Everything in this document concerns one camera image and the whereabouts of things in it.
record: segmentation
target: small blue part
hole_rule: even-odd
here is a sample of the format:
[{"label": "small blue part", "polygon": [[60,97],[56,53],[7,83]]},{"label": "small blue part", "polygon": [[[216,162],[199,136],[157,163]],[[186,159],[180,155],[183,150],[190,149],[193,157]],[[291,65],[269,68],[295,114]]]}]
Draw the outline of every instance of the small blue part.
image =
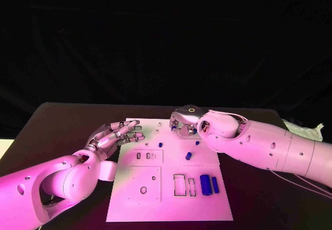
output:
[{"label": "small blue part", "polygon": [[190,160],[190,157],[191,157],[191,153],[187,152],[184,159],[186,159],[186,160]]},{"label": "small blue part", "polygon": [[213,191],[214,191],[214,193],[219,193],[219,188],[217,188],[216,178],[214,177],[212,177],[212,184],[213,184]]},{"label": "small blue part", "polygon": [[210,182],[209,182],[209,175],[200,175],[200,187],[201,187],[201,194],[203,196],[212,195],[212,187],[210,187]]}]

